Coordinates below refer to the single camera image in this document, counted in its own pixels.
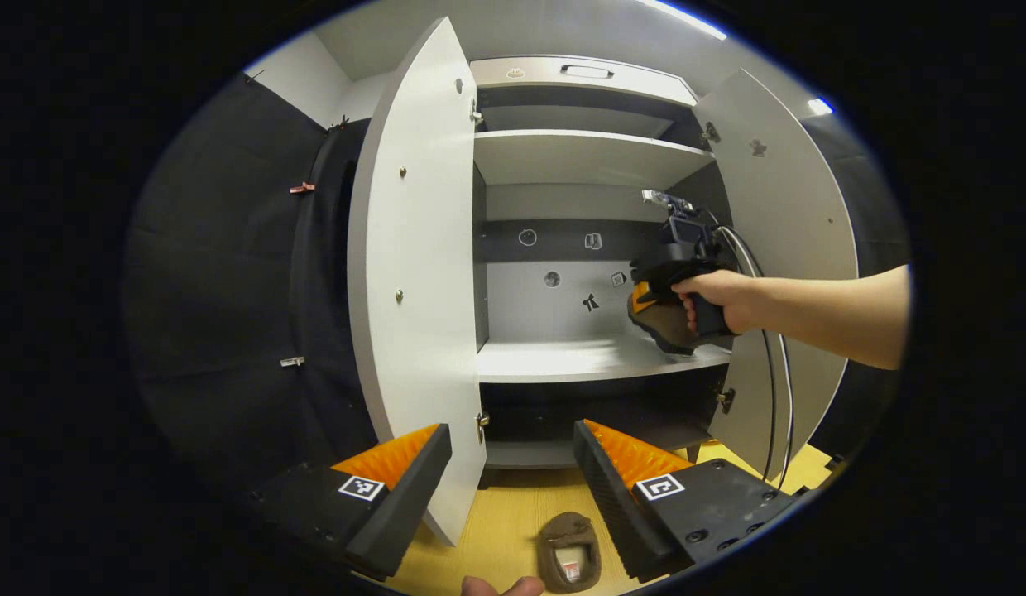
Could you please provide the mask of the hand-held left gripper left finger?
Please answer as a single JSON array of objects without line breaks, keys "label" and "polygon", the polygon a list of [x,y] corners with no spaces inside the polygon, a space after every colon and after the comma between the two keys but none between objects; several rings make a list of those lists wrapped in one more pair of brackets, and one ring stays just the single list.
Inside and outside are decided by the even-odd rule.
[{"label": "hand-held left gripper left finger", "polygon": [[301,463],[256,489],[256,513],[309,558],[373,580],[395,577],[452,456],[431,424],[338,464]]}]

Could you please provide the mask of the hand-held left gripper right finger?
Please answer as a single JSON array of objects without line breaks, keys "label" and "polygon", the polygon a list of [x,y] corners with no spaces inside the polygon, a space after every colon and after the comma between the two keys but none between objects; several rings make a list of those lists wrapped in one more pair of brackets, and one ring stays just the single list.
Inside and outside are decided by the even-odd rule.
[{"label": "hand-held left gripper right finger", "polygon": [[721,557],[799,501],[725,459],[690,463],[589,420],[574,423],[573,456],[642,584]]}]

